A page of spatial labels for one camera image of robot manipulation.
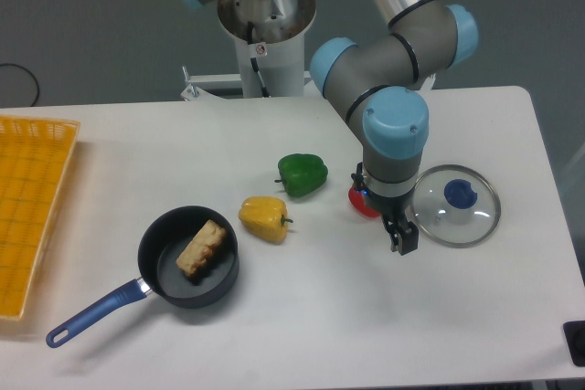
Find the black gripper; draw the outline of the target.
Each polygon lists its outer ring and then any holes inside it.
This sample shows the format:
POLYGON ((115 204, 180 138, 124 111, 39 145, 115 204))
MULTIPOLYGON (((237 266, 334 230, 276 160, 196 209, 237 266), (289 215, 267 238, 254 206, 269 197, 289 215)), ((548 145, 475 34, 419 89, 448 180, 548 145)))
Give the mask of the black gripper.
POLYGON ((414 191, 414 186, 387 184, 377 180, 364 183, 365 203, 380 213, 383 226, 390 239, 392 252, 405 256, 416 250, 419 244, 419 230, 415 223, 406 219, 406 209, 414 191))

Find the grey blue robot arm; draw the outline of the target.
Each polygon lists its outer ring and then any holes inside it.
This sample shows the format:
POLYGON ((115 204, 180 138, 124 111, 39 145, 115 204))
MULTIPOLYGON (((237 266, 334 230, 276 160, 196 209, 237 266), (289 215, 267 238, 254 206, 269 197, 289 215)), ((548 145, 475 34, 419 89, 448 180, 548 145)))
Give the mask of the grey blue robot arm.
POLYGON ((245 97, 297 96, 311 79, 363 148, 356 190, 379 212, 391 247, 408 254, 419 230, 406 209, 429 135, 429 111, 414 86, 470 57, 478 28, 462 6, 440 0, 375 0, 388 34, 369 47, 344 37, 305 61, 315 0, 184 0, 215 3, 237 52, 245 97))

